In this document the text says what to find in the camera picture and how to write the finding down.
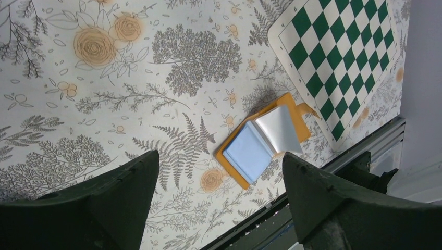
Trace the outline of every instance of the floral tablecloth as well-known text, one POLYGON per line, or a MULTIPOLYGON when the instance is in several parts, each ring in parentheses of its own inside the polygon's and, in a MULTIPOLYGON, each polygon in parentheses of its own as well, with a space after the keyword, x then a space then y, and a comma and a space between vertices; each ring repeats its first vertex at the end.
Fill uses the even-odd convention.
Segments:
MULTIPOLYGON (((302 99, 266 32, 291 0, 1 0, 0 201, 37 198, 151 149, 161 171, 141 249, 198 249, 285 191, 275 160, 244 191, 213 152, 247 114, 302 99)), ((409 0, 391 0, 400 53, 320 167, 399 113, 409 0)))

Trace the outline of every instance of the leaf illustration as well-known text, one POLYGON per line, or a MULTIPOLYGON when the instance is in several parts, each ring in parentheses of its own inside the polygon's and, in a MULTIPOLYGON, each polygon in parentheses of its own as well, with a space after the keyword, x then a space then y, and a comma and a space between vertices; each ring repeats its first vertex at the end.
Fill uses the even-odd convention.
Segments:
POLYGON ((95 26, 94 19, 89 16, 89 14, 83 12, 77 12, 77 22, 78 26, 80 26, 82 29, 87 29, 89 27, 92 28, 95 26))
POLYGON ((91 66, 89 66, 88 64, 86 64, 86 62, 84 62, 83 60, 78 61, 77 64, 75 64, 75 67, 77 69, 93 70, 93 68, 91 66))
POLYGON ((60 29, 74 30, 78 27, 78 23, 71 14, 69 11, 63 11, 62 14, 55 14, 46 18, 46 22, 60 29))
POLYGON ((109 17, 105 10, 101 10, 97 17, 97 26, 102 28, 105 31, 109 31, 111 29, 111 23, 109 21, 109 17))
POLYGON ((83 0, 80 0, 78 2, 78 6, 80 7, 80 12, 85 12, 86 11, 86 3, 83 0))
POLYGON ((101 72, 100 78, 106 77, 106 76, 110 75, 112 72, 114 72, 112 67, 113 67, 113 64, 107 65, 106 68, 104 68, 103 71, 101 72))
POLYGON ((195 96, 202 81, 224 82, 229 71, 239 72, 242 62, 238 44, 232 40, 216 42, 214 33, 191 29, 181 24, 158 31, 152 44, 156 64, 171 65, 166 83, 178 96, 195 96))
POLYGON ((146 58, 146 56, 148 56, 149 54, 149 47, 144 47, 140 50, 140 52, 138 52, 137 55, 137 61, 142 61, 146 58))

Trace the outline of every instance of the orange folder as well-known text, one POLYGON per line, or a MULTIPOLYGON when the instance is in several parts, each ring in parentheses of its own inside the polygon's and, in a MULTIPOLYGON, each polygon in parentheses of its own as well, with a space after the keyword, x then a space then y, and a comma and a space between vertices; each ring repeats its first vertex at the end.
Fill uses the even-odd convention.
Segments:
POLYGON ((269 104, 267 107, 261 109, 256 114, 247 117, 241 124, 229 135, 229 137, 224 141, 224 143, 219 147, 215 154, 215 158, 223 166, 226 171, 232 176, 237 183, 243 188, 248 189, 250 184, 239 174, 239 172, 230 164, 230 162, 224 157, 223 151, 229 145, 229 143, 235 138, 237 133, 241 130, 242 126, 248 121, 253 120, 266 112, 272 110, 277 106, 286 105, 290 112, 291 121, 293 122, 294 129, 298 135, 300 142, 307 140, 310 137, 309 129, 305 125, 304 119, 302 119, 301 113, 299 112, 296 104, 294 103, 293 97, 290 93, 285 93, 280 98, 276 99, 273 103, 269 104))

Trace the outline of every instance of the rose illustration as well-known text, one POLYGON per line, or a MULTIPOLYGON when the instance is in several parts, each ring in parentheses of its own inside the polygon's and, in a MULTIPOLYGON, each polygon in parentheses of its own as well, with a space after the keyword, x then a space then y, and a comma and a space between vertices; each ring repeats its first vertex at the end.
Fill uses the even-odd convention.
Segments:
POLYGON ((216 168, 209 169, 201 177, 201 187, 206 193, 217 190, 223 182, 224 173, 216 168))
POLYGON ((115 58, 116 49, 108 34, 98 28, 81 30, 73 42, 75 54, 89 66, 108 65, 115 58))
POLYGON ((138 20, 133 17, 121 16, 114 22, 114 26, 110 28, 110 35, 123 41, 134 41, 141 34, 141 27, 138 20))

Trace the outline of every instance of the chessboard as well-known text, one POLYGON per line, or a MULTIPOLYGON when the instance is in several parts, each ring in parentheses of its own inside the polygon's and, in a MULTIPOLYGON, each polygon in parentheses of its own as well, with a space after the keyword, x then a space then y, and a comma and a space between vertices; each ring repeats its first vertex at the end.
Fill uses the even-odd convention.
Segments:
POLYGON ((346 139, 398 56, 388 0, 294 0, 269 43, 333 149, 346 139))

